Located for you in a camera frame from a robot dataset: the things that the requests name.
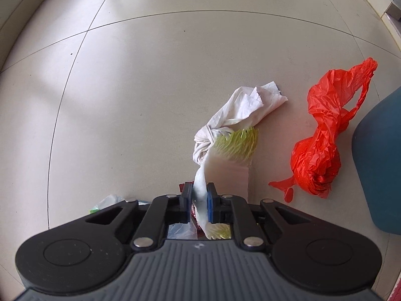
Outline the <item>red snack wrapper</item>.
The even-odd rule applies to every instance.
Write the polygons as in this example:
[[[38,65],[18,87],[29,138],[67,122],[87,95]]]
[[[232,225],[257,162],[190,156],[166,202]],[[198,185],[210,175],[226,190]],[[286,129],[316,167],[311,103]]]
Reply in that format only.
[[[197,232],[200,233],[202,231],[198,220],[196,218],[196,207],[193,203],[193,181],[186,181],[184,183],[179,184],[179,191],[181,194],[184,194],[189,198],[190,206],[191,206],[191,220],[196,226]]]

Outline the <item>dark teal trash bin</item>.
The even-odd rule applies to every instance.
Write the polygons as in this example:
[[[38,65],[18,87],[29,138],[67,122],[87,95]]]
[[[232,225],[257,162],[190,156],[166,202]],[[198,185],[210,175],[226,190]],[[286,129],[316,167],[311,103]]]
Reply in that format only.
[[[395,235],[400,234],[400,99],[397,89],[369,111],[351,143],[372,221]]]

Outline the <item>clear plastic wrapper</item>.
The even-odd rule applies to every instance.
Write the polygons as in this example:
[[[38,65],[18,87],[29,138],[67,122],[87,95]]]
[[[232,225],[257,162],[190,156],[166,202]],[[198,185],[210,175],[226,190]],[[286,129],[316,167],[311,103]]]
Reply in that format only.
[[[89,214],[94,214],[103,209],[113,207],[116,204],[123,203],[122,208],[127,211],[135,210],[137,206],[146,206],[151,204],[149,200],[140,200],[135,197],[124,198],[115,194],[110,194],[102,199],[100,202],[95,204],[95,206],[89,211]]]

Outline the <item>red plastic bag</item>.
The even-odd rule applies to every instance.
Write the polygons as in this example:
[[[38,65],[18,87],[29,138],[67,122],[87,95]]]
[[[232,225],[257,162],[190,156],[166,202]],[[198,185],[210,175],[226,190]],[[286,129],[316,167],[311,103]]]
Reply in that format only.
[[[290,158],[292,176],[269,183],[283,192],[285,202],[292,202],[294,186],[320,198],[328,197],[341,168],[336,139],[365,101],[377,67],[376,60],[367,58],[347,71],[329,70],[310,88],[308,113],[317,128],[311,137],[295,144]]]

